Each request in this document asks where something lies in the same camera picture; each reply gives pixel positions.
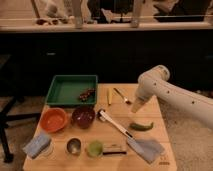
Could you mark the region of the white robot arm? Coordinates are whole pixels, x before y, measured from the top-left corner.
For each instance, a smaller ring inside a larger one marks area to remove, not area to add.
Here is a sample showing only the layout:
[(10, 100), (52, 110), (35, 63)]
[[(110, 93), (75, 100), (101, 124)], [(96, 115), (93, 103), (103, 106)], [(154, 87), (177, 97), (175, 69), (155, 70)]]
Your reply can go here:
[(168, 82), (170, 72), (157, 65), (138, 77), (133, 113), (139, 111), (155, 95), (180, 110), (185, 110), (213, 130), (213, 99), (185, 90)]

